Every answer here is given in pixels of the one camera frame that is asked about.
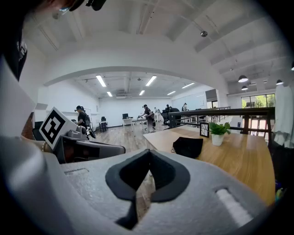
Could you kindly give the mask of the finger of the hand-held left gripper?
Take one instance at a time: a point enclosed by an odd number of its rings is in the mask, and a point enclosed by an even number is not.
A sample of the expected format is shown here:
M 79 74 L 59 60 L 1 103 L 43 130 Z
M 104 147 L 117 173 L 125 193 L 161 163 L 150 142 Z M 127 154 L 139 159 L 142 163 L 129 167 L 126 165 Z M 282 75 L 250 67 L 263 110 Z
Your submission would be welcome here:
M 123 146 L 79 140 L 65 135 L 60 137 L 56 146 L 56 157 L 59 163 L 98 160 L 125 153 L 126 149 Z

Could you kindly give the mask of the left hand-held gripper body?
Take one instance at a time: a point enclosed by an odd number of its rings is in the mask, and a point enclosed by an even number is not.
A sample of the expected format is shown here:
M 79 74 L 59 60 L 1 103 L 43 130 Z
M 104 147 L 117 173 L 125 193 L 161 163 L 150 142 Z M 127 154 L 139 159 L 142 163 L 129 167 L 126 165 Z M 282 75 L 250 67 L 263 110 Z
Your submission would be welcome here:
M 52 150 L 56 148 L 61 136 L 74 140 L 87 139 L 86 129 L 75 124 L 55 107 L 51 109 L 39 131 Z

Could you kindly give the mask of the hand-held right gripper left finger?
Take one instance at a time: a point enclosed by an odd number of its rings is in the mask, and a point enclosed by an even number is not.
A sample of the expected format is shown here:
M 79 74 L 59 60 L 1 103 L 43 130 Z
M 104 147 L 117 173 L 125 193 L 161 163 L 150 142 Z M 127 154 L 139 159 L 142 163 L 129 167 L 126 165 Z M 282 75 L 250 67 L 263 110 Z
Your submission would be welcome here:
M 146 153 L 70 164 L 59 164 L 53 154 L 44 153 L 43 230 L 49 235 L 151 235 L 150 225 L 137 223 L 136 199 L 118 198 L 105 180 L 116 164 Z

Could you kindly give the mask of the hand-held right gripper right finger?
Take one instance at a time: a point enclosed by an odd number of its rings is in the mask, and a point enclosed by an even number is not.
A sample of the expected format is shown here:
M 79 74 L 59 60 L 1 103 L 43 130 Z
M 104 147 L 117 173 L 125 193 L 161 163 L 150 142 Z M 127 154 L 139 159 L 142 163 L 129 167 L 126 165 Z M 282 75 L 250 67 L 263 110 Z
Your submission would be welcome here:
M 138 235 L 223 235 L 266 210 L 257 194 L 219 167 L 177 154 L 163 155 L 186 167 L 190 182 L 174 200 L 151 203 L 136 226 Z

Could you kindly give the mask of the black drawstring bag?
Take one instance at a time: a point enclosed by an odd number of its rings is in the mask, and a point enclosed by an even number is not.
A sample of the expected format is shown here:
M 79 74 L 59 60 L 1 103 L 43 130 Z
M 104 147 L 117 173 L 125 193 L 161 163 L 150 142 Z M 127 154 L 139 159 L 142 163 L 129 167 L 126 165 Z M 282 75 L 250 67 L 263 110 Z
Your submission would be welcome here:
M 188 158 L 198 158 L 201 154 L 203 139 L 179 137 L 172 146 L 171 152 Z

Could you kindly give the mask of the person's left forearm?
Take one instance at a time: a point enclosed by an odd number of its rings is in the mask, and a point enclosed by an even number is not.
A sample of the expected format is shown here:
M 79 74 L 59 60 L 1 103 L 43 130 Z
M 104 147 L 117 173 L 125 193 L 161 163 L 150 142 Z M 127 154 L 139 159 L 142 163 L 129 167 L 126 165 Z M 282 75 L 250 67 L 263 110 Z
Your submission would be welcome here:
M 42 152 L 53 153 L 53 150 L 46 141 L 31 140 L 21 135 L 23 141 L 35 144 Z

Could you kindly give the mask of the green plant in white pot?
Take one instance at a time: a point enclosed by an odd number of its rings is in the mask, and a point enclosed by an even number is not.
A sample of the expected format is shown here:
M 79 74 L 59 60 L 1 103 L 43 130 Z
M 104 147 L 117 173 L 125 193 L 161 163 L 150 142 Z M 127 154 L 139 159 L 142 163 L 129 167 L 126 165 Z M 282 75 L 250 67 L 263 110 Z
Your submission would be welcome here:
M 217 124 L 214 122 L 209 123 L 209 131 L 212 135 L 212 144 L 220 146 L 223 142 L 225 133 L 230 134 L 230 124 L 228 122 L 224 124 Z

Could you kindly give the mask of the group of ceiling tube lights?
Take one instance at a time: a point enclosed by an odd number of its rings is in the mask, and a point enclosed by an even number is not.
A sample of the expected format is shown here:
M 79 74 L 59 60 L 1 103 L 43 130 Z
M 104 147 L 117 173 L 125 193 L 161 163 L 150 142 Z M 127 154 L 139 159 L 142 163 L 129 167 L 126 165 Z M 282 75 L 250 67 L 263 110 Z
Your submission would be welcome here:
M 106 97 L 161 97 L 172 96 L 177 91 L 187 89 L 197 83 L 187 79 L 164 75 L 121 75 L 96 76 L 98 94 Z

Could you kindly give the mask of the person's black shirt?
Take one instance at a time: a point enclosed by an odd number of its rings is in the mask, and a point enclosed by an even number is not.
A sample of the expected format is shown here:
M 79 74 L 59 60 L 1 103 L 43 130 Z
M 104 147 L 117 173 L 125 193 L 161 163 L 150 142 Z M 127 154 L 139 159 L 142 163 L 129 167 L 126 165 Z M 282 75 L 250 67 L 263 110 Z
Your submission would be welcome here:
M 5 57 L 17 80 L 27 59 L 27 46 L 23 40 L 26 13 L 20 0 L 0 0 L 0 56 Z

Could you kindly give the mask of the teal plastic trinket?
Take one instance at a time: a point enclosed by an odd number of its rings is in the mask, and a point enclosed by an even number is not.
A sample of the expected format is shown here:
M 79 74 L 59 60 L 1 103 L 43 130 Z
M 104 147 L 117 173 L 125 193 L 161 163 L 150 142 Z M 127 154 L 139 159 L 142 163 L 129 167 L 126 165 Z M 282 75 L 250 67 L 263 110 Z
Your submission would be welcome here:
M 283 186 L 277 180 L 275 181 L 275 201 L 278 201 L 284 194 Z

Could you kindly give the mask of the black metal balcony railing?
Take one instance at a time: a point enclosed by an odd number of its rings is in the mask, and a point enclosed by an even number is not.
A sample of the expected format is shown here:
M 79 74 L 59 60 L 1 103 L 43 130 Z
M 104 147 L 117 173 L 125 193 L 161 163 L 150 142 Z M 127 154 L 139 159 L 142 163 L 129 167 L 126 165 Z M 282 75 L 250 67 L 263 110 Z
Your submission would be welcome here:
M 274 107 L 262 107 L 262 108 L 249 108 L 249 109 L 231 109 L 229 106 L 224 108 L 213 109 L 201 109 L 186 112 L 169 112 L 169 128 L 173 129 L 188 123 L 184 120 L 192 118 L 194 116 L 240 116 L 244 118 L 244 126 L 235 127 L 231 126 L 230 130 L 240 130 L 242 134 L 248 134 L 249 132 L 263 132 L 268 134 L 268 147 L 272 146 L 272 128 L 271 120 L 275 118 Z M 249 119 L 251 117 L 260 116 L 266 120 L 265 129 L 253 129 L 249 127 Z

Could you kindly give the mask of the glass entrance doors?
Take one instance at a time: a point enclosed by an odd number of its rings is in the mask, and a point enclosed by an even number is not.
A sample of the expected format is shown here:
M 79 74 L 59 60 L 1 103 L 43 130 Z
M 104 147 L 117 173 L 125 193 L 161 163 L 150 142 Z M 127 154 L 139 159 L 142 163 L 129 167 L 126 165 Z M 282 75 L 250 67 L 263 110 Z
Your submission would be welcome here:
M 242 108 L 269 108 L 275 107 L 275 94 L 252 95 L 241 98 Z M 269 140 L 269 133 L 260 130 L 268 129 L 266 116 L 255 115 L 249 116 L 248 127 L 257 131 L 249 131 L 249 135 L 260 136 Z

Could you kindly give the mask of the white garment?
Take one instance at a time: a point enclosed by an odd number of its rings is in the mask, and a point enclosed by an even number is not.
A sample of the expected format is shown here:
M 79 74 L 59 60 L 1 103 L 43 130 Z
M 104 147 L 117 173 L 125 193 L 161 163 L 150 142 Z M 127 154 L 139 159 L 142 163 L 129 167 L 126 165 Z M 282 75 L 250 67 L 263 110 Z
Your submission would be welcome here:
M 289 86 L 276 87 L 274 141 L 285 148 L 294 148 L 294 96 Z

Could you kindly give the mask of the black picture frame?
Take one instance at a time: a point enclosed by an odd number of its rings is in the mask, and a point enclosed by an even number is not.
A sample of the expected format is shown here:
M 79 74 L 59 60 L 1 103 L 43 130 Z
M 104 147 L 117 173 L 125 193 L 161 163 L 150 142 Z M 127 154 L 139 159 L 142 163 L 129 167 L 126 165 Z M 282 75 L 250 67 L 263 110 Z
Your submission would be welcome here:
M 209 137 L 209 123 L 205 123 L 205 122 L 200 122 L 200 136 L 202 137 Z

